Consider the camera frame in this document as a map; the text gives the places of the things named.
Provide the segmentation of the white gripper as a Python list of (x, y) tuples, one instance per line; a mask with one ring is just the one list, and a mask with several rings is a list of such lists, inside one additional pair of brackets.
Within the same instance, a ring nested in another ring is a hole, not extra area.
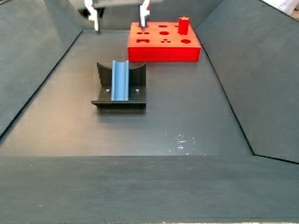
[(149, 4), (160, 3), (162, 0), (82, 0), (88, 10), (88, 19), (93, 22), (94, 32), (100, 33), (100, 19), (104, 15), (104, 7), (140, 5), (138, 6), (138, 25), (144, 29), (146, 27), (145, 19), (149, 16)]

